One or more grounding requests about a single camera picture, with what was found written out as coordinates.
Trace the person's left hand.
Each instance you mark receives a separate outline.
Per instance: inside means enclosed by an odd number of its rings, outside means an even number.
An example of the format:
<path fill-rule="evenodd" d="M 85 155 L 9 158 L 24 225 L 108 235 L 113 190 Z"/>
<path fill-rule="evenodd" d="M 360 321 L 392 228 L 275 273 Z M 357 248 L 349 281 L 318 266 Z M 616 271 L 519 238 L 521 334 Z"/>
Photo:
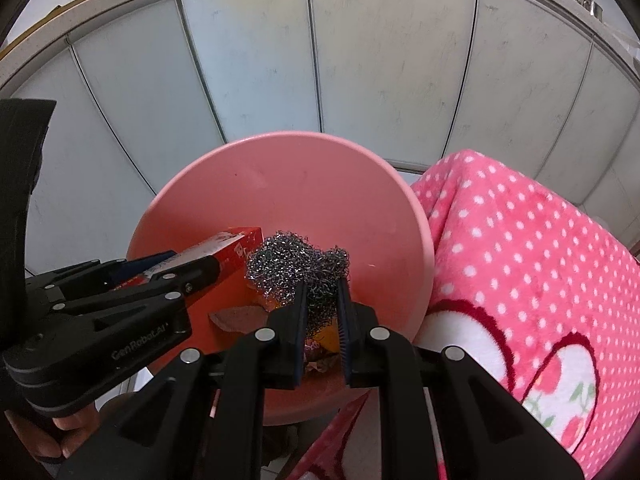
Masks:
<path fill-rule="evenodd" d="M 55 430 L 45 430 L 11 410 L 5 410 L 8 420 L 22 445 L 35 458 L 69 458 L 100 426 L 99 412 L 93 403 L 79 412 L 62 418 L 52 418 Z"/>

